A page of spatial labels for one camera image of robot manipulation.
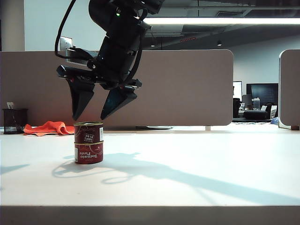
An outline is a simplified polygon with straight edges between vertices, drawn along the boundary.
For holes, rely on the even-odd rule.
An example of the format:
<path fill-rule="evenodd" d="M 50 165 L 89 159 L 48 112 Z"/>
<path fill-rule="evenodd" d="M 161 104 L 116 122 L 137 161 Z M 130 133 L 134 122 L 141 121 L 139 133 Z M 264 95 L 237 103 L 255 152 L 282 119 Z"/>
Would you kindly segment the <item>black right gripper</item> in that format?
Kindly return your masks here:
<path fill-rule="evenodd" d="M 59 78 L 66 79 L 72 98 L 72 118 L 78 120 L 94 95 L 95 84 L 110 90 L 100 118 L 108 116 L 137 98 L 133 89 L 142 86 L 142 82 L 133 79 L 136 66 L 131 66 L 136 56 L 135 49 L 123 49 L 105 38 L 99 52 L 77 47 L 67 50 L 68 61 L 86 66 L 88 70 L 61 65 L 57 68 Z"/>

